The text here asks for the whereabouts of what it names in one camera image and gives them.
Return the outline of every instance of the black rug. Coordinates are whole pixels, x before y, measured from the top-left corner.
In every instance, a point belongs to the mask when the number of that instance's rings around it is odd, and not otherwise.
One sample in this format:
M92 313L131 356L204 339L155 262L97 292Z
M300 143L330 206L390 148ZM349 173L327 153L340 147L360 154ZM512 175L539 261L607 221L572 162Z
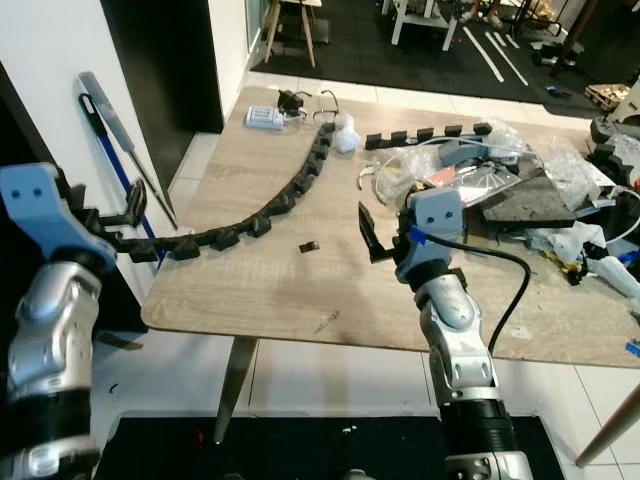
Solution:
M534 478L564 480L537 417L513 419ZM361 468L378 480L445 480L445 447L433 417L234 418L221 445L215 419L124 418L96 480L337 480Z
M324 0L317 16L331 25L331 43L315 45L316 68L311 68L304 44L297 54L291 49L275 48L269 63L261 61L257 72L278 73L324 80L380 85L408 90L449 93L539 103L556 115L593 118L599 110L584 97L584 88L592 83L575 70L562 72L557 79L548 76L550 67L536 66L526 42L516 49L503 50L518 68L529 86L525 86L485 37L489 27L469 25L475 38L490 55L502 76L500 83L459 25L448 52L442 51L445 30L405 24L398 46L391 45L394 21L383 17L381 2L374 0ZM570 98L554 98L545 86L555 85L573 93Z

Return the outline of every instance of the wooden stool leg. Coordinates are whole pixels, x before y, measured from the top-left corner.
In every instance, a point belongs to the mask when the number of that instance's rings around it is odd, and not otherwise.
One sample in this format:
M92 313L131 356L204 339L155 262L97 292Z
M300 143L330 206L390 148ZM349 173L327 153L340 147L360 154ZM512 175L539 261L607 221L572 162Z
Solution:
M269 12L267 13L267 16L264 19L264 24L262 25L263 30L271 27L271 19L273 17L273 11L275 9L276 9L276 2L271 2L271 5L269 5Z
M273 15L271 16L271 27L269 28L269 39L267 40L267 54L264 56L264 63L269 63L269 56L271 56L271 47L273 45L273 37L276 34L276 27L278 26L278 17L280 17L280 2L275 0L276 4L273 7Z
M307 48L309 49L309 58L311 66L316 68L316 60L313 57L313 39L311 38L311 29L309 28L309 17L307 17L307 9L302 6L302 24L304 25L304 35L307 37Z
M622 402L587 448L578 456L576 465L585 467L638 420L640 420L640 385Z

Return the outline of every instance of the white tile floor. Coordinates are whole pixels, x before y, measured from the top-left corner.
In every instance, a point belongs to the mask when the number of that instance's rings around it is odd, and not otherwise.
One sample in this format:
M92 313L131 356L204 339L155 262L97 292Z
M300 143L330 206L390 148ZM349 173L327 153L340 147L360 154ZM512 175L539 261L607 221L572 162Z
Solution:
M505 121L585 133L589 127L586 120L551 115L539 105L517 102L254 72L247 72L245 84L309 93L330 88L338 97L384 105L477 116L486 112ZM185 156L170 192L178 219L186 211L216 142L215 135L198 134ZM231 348L229 338L149 332L138 341L144 347L133 352L96 345L92 423L100 445L124 415L214 415L217 409ZM262 340L236 414L436 415L424 357L411 352ZM510 412L542 418L567 480L640 479L640 425L592 465L580 469L574 463L640 382L640 370L515 361L497 361L496 370Z

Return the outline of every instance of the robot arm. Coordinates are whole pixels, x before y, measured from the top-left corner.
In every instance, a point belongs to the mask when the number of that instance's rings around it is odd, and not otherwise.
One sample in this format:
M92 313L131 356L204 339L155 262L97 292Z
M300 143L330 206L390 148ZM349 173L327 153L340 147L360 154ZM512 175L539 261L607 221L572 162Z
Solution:
M410 195L399 215L393 250L378 242L373 220L362 204L359 216L371 261L393 257L396 277L415 293L449 451L447 478L532 480L480 336L480 308L465 291L461 274L449 270L451 252L446 244L455 242L462 231L458 193L431 189Z
M48 164L0 170L9 217L42 248L47 263L21 300L9 346L8 452L0 478L91 478L99 452L89 435L91 332L100 278L116 253L102 238L97 212L72 213Z

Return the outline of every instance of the black wire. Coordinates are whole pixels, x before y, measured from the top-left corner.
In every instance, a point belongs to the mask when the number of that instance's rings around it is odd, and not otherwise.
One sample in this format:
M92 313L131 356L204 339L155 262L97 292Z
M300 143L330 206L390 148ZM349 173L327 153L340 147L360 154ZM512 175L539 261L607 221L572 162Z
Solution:
M522 279L522 283L520 284L520 288L518 289L518 292L516 293L515 297L513 297L513 300L511 300L509 307L504 312L504 314L502 315L502 318L498 322L498 325L496 325L496 328L493 330L493 333L491 334L491 340L489 340L489 346L487 348L489 349L489 353L493 354L493 349L496 345L496 342L498 341L498 336L500 336L500 332L502 331L505 324L507 323L507 320L509 319L509 316L511 315L511 313L518 305L518 302L522 298L522 295L524 295L525 290L529 286L529 280L531 279L531 268L529 267L529 264L524 260L522 260L520 257L516 257L515 255L511 255L510 253L500 252L499 250L492 250L490 248L472 247L471 245L465 245L464 243L451 242L449 240L445 240L444 238L434 237L433 235L430 235L428 233L426 234L426 237L427 237L427 240L430 240L433 243L438 243L445 247L464 250L465 252L481 253L483 255L489 255L491 257L498 257L498 258L503 258L505 260L509 260L513 263L517 263L524 270L524 278Z

